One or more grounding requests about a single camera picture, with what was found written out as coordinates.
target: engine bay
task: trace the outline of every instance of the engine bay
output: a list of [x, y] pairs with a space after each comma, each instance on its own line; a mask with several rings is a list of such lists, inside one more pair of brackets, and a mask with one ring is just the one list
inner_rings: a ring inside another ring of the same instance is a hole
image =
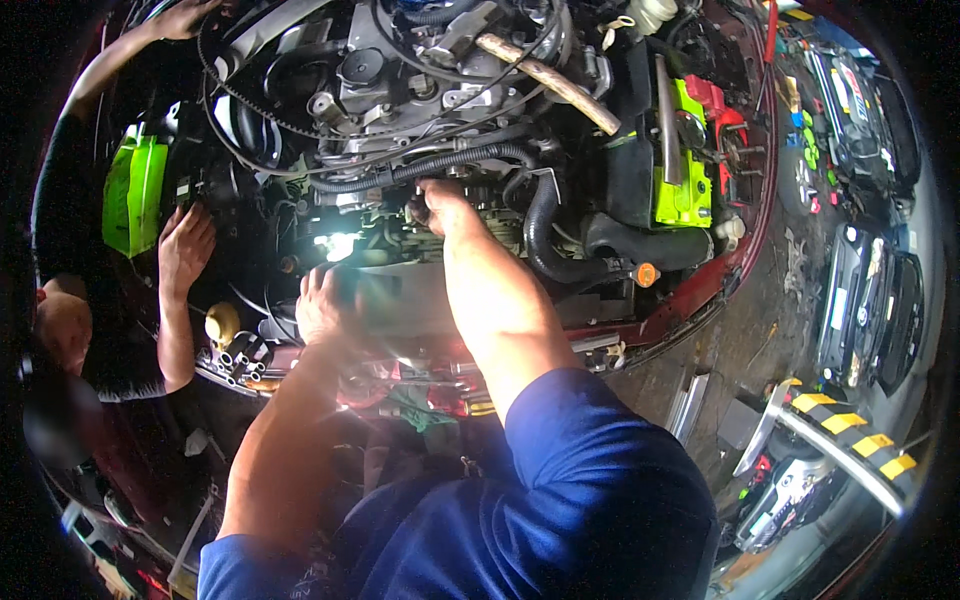
[[[201, 202], [217, 228], [191, 293], [209, 338], [198, 372], [275, 389], [300, 351], [300, 278], [333, 262], [388, 348], [341, 403], [375, 407], [402, 380], [433, 410], [482, 413], [443, 238], [410, 208], [420, 177], [463, 185], [571, 329], [641, 322], [735, 252], [766, 160], [756, 41], [738, 5], [658, 6], [287, 0], [208, 17], [200, 68], [139, 113], [168, 147], [160, 218]], [[131, 298], [150, 286], [146, 256], [130, 261]], [[622, 364], [619, 342], [579, 350], [602, 371]]]

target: hand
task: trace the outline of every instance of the hand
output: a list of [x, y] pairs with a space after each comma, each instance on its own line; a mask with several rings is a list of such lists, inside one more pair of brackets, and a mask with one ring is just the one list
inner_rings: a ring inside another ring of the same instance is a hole
[[356, 310], [343, 306], [340, 287], [343, 267], [321, 265], [300, 280], [297, 327], [308, 346], [337, 344], [350, 349], [362, 335]]
[[194, 203], [183, 213], [183, 207], [178, 206], [160, 234], [157, 262], [162, 300], [186, 302], [190, 286], [217, 244], [217, 229], [201, 204]]
[[146, 24], [153, 28], [157, 39], [190, 39], [197, 34], [194, 27], [197, 21], [222, 2], [223, 0], [180, 0]]
[[457, 181], [423, 179], [417, 185], [423, 190], [426, 207], [411, 204], [410, 210], [417, 221], [437, 235], [446, 235], [458, 227], [465, 216], [476, 215]]

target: black shirt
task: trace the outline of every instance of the black shirt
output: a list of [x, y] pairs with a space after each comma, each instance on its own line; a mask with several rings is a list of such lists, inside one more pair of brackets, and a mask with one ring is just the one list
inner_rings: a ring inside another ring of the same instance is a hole
[[94, 187], [89, 126], [72, 115], [54, 129], [36, 184], [31, 219], [39, 281], [60, 273], [83, 279], [93, 316], [84, 379], [103, 402], [163, 396], [156, 340], [130, 318], [101, 237], [103, 194]]

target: blue shirt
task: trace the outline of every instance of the blue shirt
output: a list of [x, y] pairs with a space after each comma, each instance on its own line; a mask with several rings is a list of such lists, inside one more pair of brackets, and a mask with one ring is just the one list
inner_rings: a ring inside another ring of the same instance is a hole
[[201, 553], [199, 597], [704, 596], [719, 538], [703, 476], [598, 377], [560, 369], [506, 419], [519, 479], [385, 486], [312, 564], [247, 536]]

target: wooden hammer handle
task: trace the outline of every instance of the wooden hammer handle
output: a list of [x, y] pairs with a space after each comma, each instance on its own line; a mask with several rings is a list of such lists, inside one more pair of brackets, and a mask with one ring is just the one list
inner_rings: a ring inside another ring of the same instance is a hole
[[[476, 38], [476, 45], [504, 62], [515, 62], [523, 54], [522, 50], [494, 34], [483, 34]], [[620, 120], [613, 116], [612, 112], [591, 98], [579, 86], [574, 85], [571, 80], [539, 60], [525, 59], [516, 67], [557, 92], [561, 98], [585, 114], [607, 135], [613, 135], [620, 129]]]

